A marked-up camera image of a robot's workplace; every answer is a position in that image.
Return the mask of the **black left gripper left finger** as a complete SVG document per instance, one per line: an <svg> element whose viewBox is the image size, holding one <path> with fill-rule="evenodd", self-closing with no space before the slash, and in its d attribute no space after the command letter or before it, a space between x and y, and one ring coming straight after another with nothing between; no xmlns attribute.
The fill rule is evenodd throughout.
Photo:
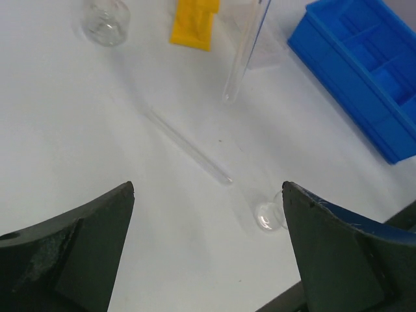
<svg viewBox="0 0 416 312"><path fill-rule="evenodd" d="M2 311L107 311L135 197L128 181L1 236Z"/></svg>

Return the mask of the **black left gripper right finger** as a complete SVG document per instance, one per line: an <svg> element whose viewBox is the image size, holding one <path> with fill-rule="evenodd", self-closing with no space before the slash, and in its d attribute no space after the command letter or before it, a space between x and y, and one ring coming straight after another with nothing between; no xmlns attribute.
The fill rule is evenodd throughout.
<svg viewBox="0 0 416 312"><path fill-rule="evenodd" d="M300 281L264 311L414 311L415 204L385 222L283 184Z"/></svg>

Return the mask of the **small clear glass beaker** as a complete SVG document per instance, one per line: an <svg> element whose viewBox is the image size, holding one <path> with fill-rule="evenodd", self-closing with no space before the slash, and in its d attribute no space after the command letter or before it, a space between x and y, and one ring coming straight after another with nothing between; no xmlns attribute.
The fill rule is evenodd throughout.
<svg viewBox="0 0 416 312"><path fill-rule="evenodd" d="M278 191L272 199L260 201L255 206L254 217L257 225L264 232L288 230L283 209L283 190Z"/></svg>

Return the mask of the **large clear test tube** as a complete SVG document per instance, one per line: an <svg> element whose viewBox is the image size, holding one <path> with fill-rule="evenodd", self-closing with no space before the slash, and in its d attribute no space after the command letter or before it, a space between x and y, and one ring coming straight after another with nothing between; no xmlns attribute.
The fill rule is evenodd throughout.
<svg viewBox="0 0 416 312"><path fill-rule="evenodd" d="M206 154L202 153L195 145L187 140L180 132L173 128L166 120L151 108L146 108L146 117L157 126L167 137L192 158L204 171L223 185L233 183L229 174L219 165L212 161Z"/></svg>

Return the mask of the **thin clear test tube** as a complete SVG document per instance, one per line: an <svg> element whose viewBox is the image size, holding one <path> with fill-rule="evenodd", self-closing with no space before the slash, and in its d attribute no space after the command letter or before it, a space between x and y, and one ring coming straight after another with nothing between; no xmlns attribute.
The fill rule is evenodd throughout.
<svg viewBox="0 0 416 312"><path fill-rule="evenodd" d="M234 103L237 98L270 2L271 0L252 1L251 3L222 96L223 102L226 104Z"/></svg>

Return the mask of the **yellow test tube rack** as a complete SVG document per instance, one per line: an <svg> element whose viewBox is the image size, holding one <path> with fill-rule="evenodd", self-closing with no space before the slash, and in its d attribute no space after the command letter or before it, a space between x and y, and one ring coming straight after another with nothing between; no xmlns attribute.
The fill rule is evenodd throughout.
<svg viewBox="0 0 416 312"><path fill-rule="evenodd" d="M219 8L219 0L178 0L170 43L210 51Z"/></svg>

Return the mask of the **clear plastic well plate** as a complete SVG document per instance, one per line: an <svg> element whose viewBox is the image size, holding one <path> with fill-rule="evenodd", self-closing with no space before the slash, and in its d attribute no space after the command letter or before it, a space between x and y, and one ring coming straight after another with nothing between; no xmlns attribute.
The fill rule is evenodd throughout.
<svg viewBox="0 0 416 312"><path fill-rule="evenodd" d="M220 14L227 35L235 49L240 44L251 7L251 1L249 3L231 3ZM276 67L287 54L285 38L280 27L272 24L274 21L267 13L248 63L249 70Z"/></svg>

